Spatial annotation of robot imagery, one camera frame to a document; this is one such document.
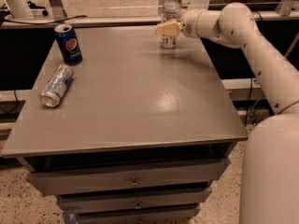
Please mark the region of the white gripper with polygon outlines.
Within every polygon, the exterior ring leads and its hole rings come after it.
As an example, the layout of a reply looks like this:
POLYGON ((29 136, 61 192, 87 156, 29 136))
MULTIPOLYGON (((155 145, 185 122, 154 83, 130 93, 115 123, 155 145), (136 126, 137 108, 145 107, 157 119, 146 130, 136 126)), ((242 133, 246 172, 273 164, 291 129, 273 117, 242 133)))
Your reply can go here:
POLYGON ((182 33, 191 38, 198 38, 197 34, 197 20, 203 9, 193 9, 188 10, 183 13, 180 18, 180 23, 178 21, 166 21, 159 23, 155 26, 156 35, 179 35, 182 30, 182 33))

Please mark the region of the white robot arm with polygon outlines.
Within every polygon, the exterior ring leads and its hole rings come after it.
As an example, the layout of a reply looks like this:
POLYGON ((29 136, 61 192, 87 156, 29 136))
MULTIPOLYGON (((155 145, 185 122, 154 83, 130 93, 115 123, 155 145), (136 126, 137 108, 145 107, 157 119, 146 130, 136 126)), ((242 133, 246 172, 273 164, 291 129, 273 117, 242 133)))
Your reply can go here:
POLYGON ((299 224, 299 72, 260 32, 250 9, 231 3, 220 11, 193 9, 164 21, 157 35, 207 38, 239 48, 274 115, 246 143, 239 224, 299 224))

